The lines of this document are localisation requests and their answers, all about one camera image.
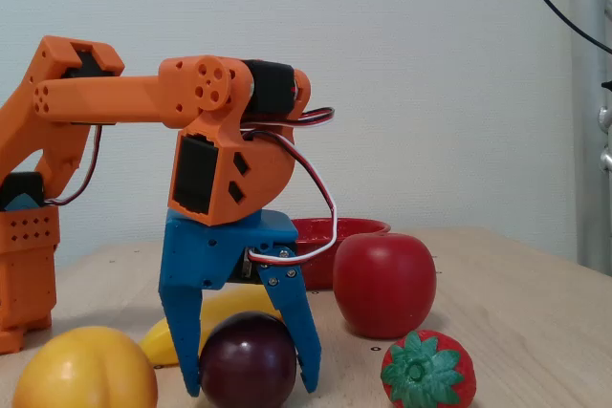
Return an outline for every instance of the dark red plum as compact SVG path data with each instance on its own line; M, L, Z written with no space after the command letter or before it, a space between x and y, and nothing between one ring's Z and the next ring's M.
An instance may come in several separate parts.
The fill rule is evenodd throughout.
M263 312L223 321L200 355L200 383L217 408L280 408L294 388L295 371L289 331Z

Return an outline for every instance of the plastic strawberry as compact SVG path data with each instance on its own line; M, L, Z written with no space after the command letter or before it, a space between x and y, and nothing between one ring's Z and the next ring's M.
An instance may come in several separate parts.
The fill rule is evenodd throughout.
M410 332L382 361L382 385L396 408L466 408L476 395L470 355L429 330Z

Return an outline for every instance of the wooden table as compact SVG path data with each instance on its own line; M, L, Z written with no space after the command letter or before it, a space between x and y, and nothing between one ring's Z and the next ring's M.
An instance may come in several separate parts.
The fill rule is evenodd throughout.
M612 278L475 228L413 231L436 257L438 292L424 328L469 350L478 378L472 407L612 404ZM57 273L52 332L0 356L0 407L53 334L105 325L139 340L163 317L157 294L160 244L108 247ZM298 380L288 408L390 407L380 380L389 342L349 334L331 292L309 293L323 347L319 389ZM176 368L157 373L161 408L207 408L190 398Z

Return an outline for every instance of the orange robotic arm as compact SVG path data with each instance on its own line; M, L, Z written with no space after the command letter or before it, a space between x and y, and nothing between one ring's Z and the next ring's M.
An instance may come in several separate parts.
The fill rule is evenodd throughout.
M291 178L294 158L273 141L243 139L240 127L246 118L298 119L310 98L301 71L211 55L167 59L153 76L120 76L123 67L106 44L46 36L0 108L0 354L21 349L25 331L51 324L59 220L42 200L63 192L91 125L180 129L168 206L205 225L251 215ZM293 140L291 127L269 131ZM5 208L7 195L19 193L8 183L23 182L11 172L37 150L40 207Z
M81 62L88 56L93 62ZM78 167L89 125L162 122L181 129L168 206L206 225L240 220L272 201L295 165L274 142L242 138L240 123L252 112L251 69L257 62L263 61L170 58L158 75L119 77L112 75L123 65L108 45L45 37L19 89L0 110L0 125L12 126L0 135L0 182L42 148L36 170L45 196L56 197ZM85 64L90 69L79 75ZM283 117L298 119L310 98L310 82L301 71L285 67L296 87ZM79 77L67 78L71 70ZM292 128L273 130L293 139Z

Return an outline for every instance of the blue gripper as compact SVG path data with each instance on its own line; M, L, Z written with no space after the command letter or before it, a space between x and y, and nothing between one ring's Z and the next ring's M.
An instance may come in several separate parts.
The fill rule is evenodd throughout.
M284 250L293 257L290 247L296 239L291 219L273 210L260 210L239 222L219 226L206 226L168 211L159 294L185 386L192 397L200 394L202 290L221 289L243 260L245 248L254 247L267 255L279 255ZM304 386L313 392L318 383L321 347L301 270L257 265L257 272L295 343Z

